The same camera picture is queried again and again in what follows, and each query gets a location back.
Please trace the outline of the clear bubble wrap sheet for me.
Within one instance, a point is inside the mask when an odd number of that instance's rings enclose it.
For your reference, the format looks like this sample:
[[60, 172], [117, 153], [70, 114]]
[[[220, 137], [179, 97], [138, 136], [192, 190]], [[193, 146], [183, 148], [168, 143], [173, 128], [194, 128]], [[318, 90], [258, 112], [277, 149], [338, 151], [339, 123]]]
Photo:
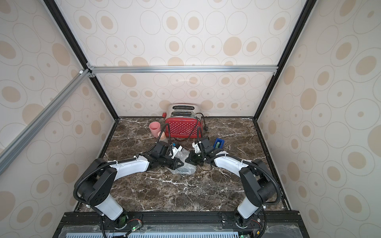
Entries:
[[194, 174], [196, 172], [196, 166], [185, 162], [189, 155], [190, 151], [185, 148], [177, 152], [177, 154], [175, 155], [175, 159], [179, 159], [181, 162], [183, 162], [184, 165], [175, 170], [169, 169], [169, 171], [172, 174], [180, 174], [185, 176], [190, 176]]

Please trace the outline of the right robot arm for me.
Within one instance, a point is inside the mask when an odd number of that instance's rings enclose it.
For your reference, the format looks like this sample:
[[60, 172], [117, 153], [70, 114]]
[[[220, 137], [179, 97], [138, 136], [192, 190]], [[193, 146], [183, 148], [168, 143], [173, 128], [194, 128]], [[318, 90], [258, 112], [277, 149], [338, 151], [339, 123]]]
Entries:
[[208, 137], [193, 142], [192, 147], [187, 163], [200, 166], [207, 163], [228, 170], [241, 179], [245, 198], [235, 210], [238, 226], [247, 226], [254, 215], [280, 202], [280, 186], [261, 159], [249, 161], [233, 156], [221, 148], [213, 147]]

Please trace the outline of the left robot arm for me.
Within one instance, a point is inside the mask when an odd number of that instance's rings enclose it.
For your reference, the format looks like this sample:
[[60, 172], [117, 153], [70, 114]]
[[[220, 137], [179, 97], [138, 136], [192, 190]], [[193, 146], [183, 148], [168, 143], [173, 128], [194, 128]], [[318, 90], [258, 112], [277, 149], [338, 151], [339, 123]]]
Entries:
[[110, 194], [114, 181], [157, 167], [176, 170], [184, 163], [175, 157], [179, 151], [172, 143], [157, 140], [144, 153], [124, 160], [95, 159], [74, 184], [73, 197], [90, 206], [102, 217], [113, 221], [117, 229], [130, 221], [125, 209]]

